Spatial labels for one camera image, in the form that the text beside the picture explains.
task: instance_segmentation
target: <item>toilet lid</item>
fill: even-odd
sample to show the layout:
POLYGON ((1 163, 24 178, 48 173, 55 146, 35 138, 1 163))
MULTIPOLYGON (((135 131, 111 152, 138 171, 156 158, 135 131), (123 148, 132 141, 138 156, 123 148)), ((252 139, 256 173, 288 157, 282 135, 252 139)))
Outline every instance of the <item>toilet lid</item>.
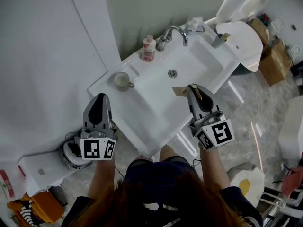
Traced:
POLYGON ((257 33, 242 21, 217 24, 217 33, 229 33, 226 44, 240 58, 241 64, 255 72, 259 68, 263 44, 257 33))

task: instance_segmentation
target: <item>red hair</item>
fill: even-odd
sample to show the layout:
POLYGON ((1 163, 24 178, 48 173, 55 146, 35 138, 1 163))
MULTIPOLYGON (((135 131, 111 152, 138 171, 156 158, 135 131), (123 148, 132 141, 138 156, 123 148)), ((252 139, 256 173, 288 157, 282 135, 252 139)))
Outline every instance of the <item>red hair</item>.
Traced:
MULTIPOLYGON (((181 222, 186 226, 205 223, 208 227, 242 227, 242 221, 219 193, 219 188, 207 187, 204 182, 186 173, 176 180, 176 199, 181 222)), ((141 198, 142 187, 120 181, 115 190, 108 186, 97 200, 87 207, 70 227, 144 226, 141 198)))

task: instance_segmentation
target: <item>red cloth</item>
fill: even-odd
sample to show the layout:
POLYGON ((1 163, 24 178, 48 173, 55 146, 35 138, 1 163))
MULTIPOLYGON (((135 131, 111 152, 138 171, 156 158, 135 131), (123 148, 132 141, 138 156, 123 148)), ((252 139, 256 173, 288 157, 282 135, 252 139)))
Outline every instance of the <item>red cloth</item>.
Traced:
POLYGON ((283 178, 282 193, 289 198, 290 194, 301 186, 303 167, 291 169, 292 173, 283 178))

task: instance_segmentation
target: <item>navy shirt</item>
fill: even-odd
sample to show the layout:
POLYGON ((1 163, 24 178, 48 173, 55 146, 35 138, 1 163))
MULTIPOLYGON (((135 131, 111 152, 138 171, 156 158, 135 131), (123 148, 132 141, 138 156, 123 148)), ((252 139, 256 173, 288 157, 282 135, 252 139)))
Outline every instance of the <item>navy shirt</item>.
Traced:
MULTIPOLYGON (((144 217, 148 226, 170 226, 178 227, 182 223, 178 215, 178 209, 174 205, 174 185, 176 177, 185 171, 196 174, 192 166, 185 162, 157 162, 134 166, 127 170, 125 181, 143 187, 144 217)), ((262 227, 263 222, 260 213, 243 196, 238 187, 229 187, 220 191, 225 202, 241 217, 248 220, 251 226, 262 227)), ((75 216, 82 212, 91 203, 87 197, 78 197, 66 216, 62 227, 67 226, 75 216)))

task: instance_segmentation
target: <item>sink basin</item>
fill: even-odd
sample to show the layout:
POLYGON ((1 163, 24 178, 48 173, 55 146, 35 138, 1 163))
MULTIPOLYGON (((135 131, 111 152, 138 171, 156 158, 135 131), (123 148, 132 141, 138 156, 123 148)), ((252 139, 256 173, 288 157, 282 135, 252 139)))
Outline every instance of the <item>sink basin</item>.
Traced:
POLYGON ((106 74, 89 88, 93 96, 108 95, 113 121, 146 157, 153 156, 192 118, 187 98, 177 97, 172 87, 197 83, 216 93, 239 64, 228 46, 215 49, 210 45, 216 33, 205 27, 206 32, 188 38, 186 47, 173 31, 173 41, 163 52, 156 52, 152 62, 142 61, 141 51, 124 60, 117 72, 126 72, 134 88, 118 91, 115 74, 106 74), (175 78, 169 77, 171 69, 177 73, 175 78))

